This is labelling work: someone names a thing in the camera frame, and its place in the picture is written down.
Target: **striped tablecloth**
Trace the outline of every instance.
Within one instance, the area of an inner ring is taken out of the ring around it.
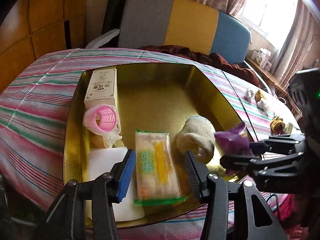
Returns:
[[[0,95],[0,169],[14,188],[48,209],[63,188],[63,147],[68,111],[84,70],[143,62],[192,64],[223,93],[246,124],[255,141],[271,135],[274,113],[298,127],[289,109],[268,96],[271,111],[244,100],[252,84],[213,67],[184,58],[135,49],[72,49],[50,53],[27,67]],[[279,202],[286,198],[279,194]],[[206,207],[178,218],[142,228],[120,231],[123,239],[198,239]],[[229,204],[233,224],[233,203]]]

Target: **purple package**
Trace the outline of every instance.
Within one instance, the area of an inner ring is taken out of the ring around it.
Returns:
[[[216,132],[215,139],[226,155],[249,155],[253,156],[249,148],[249,137],[245,124],[242,122],[229,131]],[[228,176],[234,171],[226,170]]]

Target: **maroon blanket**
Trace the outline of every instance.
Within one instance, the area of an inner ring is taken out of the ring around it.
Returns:
[[[241,78],[251,83],[252,85],[255,85],[258,88],[260,88],[259,79],[251,69],[240,68],[236,64],[228,64],[228,62],[223,57],[221,57],[218,53],[211,53],[210,55],[206,55],[200,52],[192,52],[187,47],[176,46],[176,45],[165,45],[165,46],[150,45],[150,46],[144,46],[140,49],[175,55],[178,57],[191,59],[201,64],[213,66],[229,74],[232,74],[238,78]]]

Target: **gold box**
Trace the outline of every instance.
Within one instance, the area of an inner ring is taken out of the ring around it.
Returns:
[[[194,198],[183,165],[183,155],[175,139],[186,119],[202,115],[209,119],[215,130],[229,130],[241,122],[240,117],[211,81],[195,66],[173,63],[137,63],[106,68],[117,69],[118,111],[123,143],[135,149],[135,130],[170,132],[172,156],[176,164],[182,194],[186,201],[177,206],[144,207],[146,216],[139,220],[117,222],[118,228],[131,228],[158,223],[190,212],[201,204]],[[82,126],[84,96],[94,70],[82,73],[76,87],[65,136],[64,183],[70,179],[87,181],[87,155],[97,148],[96,135]],[[215,145],[214,156],[207,160],[210,172],[229,181],[239,178],[226,177],[220,165],[223,152]]]

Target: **metal bolt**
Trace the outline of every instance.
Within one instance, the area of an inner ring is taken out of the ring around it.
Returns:
[[[105,179],[111,179],[112,178],[112,174],[110,172],[106,172],[102,175]]]
[[[215,173],[210,173],[208,176],[209,176],[210,179],[217,179],[217,178],[219,178],[219,176],[218,176],[217,174],[215,174]]]
[[[74,186],[75,184],[77,184],[77,181],[75,179],[71,179],[68,181],[69,186]]]
[[[250,180],[245,180],[245,181],[243,182],[243,184],[244,184],[245,186],[247,186],[247,187],[251,187],[251,186],[253,185],[252,181],[250,181]]]

